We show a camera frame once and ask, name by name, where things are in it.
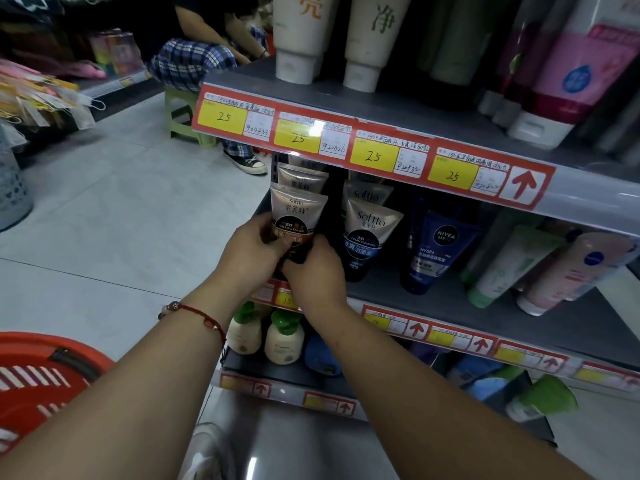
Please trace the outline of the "person's right hand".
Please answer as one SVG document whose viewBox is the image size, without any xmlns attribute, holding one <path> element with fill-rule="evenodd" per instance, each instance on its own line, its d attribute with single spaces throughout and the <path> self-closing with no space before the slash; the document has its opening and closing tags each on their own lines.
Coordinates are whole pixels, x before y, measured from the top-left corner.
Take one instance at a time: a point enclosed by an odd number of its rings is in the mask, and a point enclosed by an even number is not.
<svg viewBox="0 0 640 480">
<path fill-rule="evenodd" d="M 339 315 L 348 307 L 341 259 L 324 235 L 313 238 L 304 262 L 284 260 L 282 273 L 295 304 L 312 324 L 318 324 L 322 317 Z"/>
</svg>

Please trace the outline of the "person's left hand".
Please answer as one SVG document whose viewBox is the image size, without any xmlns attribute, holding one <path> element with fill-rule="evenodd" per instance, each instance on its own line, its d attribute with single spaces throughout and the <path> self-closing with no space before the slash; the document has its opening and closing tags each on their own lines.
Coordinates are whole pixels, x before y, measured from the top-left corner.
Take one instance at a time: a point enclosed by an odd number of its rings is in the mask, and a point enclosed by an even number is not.
<svg viewBox="0 0 640 480">
<path fill-rule="evenodd" d="M 292 236 L 271 235 L 272 223 L 271 213 L 265 212 L 238 227 L 203 282 L 215 318 L 228 320 L 268 281 L 292 247 Z"/>
</svg>

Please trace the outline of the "silver cleanser tube brown label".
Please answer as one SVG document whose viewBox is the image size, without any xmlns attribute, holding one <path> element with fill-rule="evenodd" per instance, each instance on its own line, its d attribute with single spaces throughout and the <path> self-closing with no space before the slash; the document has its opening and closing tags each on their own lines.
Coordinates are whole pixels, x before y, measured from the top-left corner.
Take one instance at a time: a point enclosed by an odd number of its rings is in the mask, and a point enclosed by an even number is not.
<svg viewBox="0 0 640 480">
<path fill-rule="evenodd" d="M 270 185 L 271 214 L 280 233 L 294 236 L 294 244 L 311 239 L 316 233 L 328 197 L 288 188 L 278 183 Z"/>
<path fill-rule="evenodd" d="M 329 173 L 291 164 L 277 163 L 277 183 L 288 188 L 321 194 Z"/>
</svg>

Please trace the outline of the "person's right forearm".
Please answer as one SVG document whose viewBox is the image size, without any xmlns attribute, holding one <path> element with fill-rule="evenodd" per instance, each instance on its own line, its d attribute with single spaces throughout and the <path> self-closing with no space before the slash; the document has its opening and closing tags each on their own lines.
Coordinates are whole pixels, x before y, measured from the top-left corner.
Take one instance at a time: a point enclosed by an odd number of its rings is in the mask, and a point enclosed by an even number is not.
<svg viewBox="0 0 640 480">
<path fill-rule="evenodd" d="M 301 304 L 401 480 L 594 480 L 453 387 L 345 302 Z"/>
</svg>

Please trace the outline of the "silver cleanser tube blue label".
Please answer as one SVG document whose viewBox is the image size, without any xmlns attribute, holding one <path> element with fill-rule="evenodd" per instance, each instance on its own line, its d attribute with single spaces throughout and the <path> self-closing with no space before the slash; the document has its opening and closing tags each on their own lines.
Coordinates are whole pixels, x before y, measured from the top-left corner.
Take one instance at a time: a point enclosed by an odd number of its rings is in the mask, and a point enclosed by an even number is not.
<svg viewBox="0 0 640 480">
<path fill-rule="evenodd" d="M 356 197 L 346 201 L 340 257 L 346 280 L 359 282 L 404 214 Z"/>
<path fill-rule="evenodd" d="M 342 208 L 345 210 L 348 199 L 357 198 L 375 205 L 384 206 L 394 190 L 393 186 L 363 182 L 360 180 L 346 180 L 342 191 Z"/>
</svg>

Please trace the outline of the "cream bottle green cap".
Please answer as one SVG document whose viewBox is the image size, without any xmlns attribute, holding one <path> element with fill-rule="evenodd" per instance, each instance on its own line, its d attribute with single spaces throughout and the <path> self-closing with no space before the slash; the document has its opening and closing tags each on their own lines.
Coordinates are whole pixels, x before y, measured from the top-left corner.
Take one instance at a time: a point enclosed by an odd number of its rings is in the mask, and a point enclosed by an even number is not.
<svg viewBox="0 0 640 480">
<path fill-rule="evenodd" d="M 233 315 L 227 331 L 227 345 L 236 354 L 252 355 L 262 343 L 261 318 L 252 301 L 245 302 Z"/>
<path fill-rule="evenodd" d="M 290 365 L 302 354 L 305 332 L 301 324 L 303 315 L 276 308 L 271 315 L 264 353 L 276 365 Z"/>
</svg>

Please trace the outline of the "red price label strip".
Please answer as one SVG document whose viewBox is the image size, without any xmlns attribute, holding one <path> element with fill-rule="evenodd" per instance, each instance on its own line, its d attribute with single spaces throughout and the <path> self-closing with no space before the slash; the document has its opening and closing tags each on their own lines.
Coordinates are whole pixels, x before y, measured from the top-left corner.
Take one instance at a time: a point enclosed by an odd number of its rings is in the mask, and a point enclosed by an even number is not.
<svg viewBox="0 0 640 480">
<path fill-rule="evenodd" d="M 205 84 L 194 128 L 276 153 L 533 211 L 556 172 L 504 152 Z"/>
<path fill-rule="evenodd" d="M 368 421 L 360 402 L 343 395 L 273 379 L 252 378 L 228 371 L 215 371 L 211 385 L 262 399 L 299 406 L 336 416 Z"/>
<path fill-rule="evenodd" d="M 524 313 L 509 292 L 478 308 L 455 276 L 416 296 L 396 276 L 372 273 L 361 282 L 348 282 L 347 293 L 361 317 L 396 338 L 640 401 L 640 339 L 597 289 L 540 316 Z"/>
</svg>

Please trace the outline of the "green plastic stool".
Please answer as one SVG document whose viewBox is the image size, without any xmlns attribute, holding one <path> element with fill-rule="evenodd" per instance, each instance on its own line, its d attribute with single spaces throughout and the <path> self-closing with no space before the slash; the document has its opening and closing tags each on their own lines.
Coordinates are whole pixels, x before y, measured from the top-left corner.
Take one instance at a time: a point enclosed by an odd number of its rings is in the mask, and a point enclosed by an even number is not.
<svg viewBox="0 0 640 480">
<path fill-rule="evenodd" d="M 164 87 L 164 115 L 169 138 L 186 137 L 195 140 L 201 148 L 212 149 L 218 144 L 214 136 L 199 133 L 192 128 L 198 93 Z"/>
</svg>

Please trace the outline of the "white tube orange print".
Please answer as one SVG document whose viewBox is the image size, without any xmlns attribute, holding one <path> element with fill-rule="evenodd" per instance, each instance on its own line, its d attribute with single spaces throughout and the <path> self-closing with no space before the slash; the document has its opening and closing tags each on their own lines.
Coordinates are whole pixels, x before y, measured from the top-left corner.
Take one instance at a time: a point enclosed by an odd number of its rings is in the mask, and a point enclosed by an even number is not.
<svg viewBox="0 0 640 480">
<path fill-rule="evenodd" d="M 318 76 L 340 0 L 273 0 L 276 77 L 308 85 Z"/>
</svg>

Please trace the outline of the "blue and white packet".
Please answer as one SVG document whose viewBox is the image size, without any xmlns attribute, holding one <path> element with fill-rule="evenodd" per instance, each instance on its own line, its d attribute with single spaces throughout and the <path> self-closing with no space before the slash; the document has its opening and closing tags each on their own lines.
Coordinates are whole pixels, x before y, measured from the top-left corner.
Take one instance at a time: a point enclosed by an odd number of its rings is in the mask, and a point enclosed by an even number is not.
<svg viewBox="0 0 640 480">
<path fill-rule="evenodd" d="M 463 355 L 445 374 L 446 380 L 479 401 L 486 401 L 507 385 L 498 377 L 505 364 L 480 356 Z"/>
</svg>

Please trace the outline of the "white tube green print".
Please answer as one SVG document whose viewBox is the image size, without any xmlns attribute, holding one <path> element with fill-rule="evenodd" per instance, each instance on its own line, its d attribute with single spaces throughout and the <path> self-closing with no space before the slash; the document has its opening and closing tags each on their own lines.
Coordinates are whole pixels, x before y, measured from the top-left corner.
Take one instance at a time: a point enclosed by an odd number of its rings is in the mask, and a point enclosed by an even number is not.
<svg viewBox="0 0 640 480">
<path fill-rule="evenodd" d="M 343 85 L 373 93 L 412 0 L 351 0 Z"/>
</svg>

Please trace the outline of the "pale pink tube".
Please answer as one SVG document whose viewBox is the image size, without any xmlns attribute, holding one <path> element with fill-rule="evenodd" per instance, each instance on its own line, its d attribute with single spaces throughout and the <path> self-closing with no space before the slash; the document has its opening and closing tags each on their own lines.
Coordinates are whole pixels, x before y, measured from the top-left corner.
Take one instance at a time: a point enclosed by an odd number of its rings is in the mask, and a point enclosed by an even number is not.
<svg viewBox="0 0 640 480">
<path fill-rule="evenodd" d="M 573 301 L 640 254 L 640 240 L 616 233 L 583 233 L 516 298 L 526 314 L 540 316 Z"/>
</svg>

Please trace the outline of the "row of hanging packets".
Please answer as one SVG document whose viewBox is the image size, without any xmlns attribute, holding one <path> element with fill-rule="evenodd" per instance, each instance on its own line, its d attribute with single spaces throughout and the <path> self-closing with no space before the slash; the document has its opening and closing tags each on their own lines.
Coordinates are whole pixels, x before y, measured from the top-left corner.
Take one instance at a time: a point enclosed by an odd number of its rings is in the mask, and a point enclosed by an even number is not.
<svg viewBox="0 0 640 480">
<path fill-rule="evenodd" d="M 12 148 L 39 134 L 94 128 L 92 110 L 105 109 L 77 84 L 0 57 L 0 128 Z"/>
</svg>

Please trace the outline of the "grey metal shelf unit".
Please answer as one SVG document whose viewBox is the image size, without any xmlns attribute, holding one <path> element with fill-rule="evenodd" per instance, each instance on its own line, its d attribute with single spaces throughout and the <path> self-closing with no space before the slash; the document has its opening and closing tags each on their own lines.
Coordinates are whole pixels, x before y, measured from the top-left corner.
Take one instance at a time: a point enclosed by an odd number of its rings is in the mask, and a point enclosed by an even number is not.
<svg viewBox="0 0 640 480">
<path fill-rule="evenodd" d="M 507 288 L 484 307 L 468 292 L 489 268 L 566 260 L 541 285 L 579 291 L 640 251 L 640 173 L 579 146 L 545 153 L 474 111 L 442 111 L 337 79 L 276 78 L 276 58 L 206 76 L 199 133 L 258 143 L 330 172 L 310 227 L 344 259 L 348 302 L 379 330 L 421 346 L 556 376 L 572 387 L 640 401 L 640 339 L 596 289 L 537 309 Z"/>
</svg>

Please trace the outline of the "pink tube white cap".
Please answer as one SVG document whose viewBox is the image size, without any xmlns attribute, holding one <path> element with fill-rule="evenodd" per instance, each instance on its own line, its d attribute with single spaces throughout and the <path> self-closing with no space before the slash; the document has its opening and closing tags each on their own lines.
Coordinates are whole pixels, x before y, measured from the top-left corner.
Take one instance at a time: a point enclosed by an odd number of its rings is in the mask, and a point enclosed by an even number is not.
<svg viewBox="0 0 640 480">
<path fill-rule="evenodd" d="M 507 135 L 551 150 L 640 54 L 640 0 L 577 0 Z"/>
</svg>

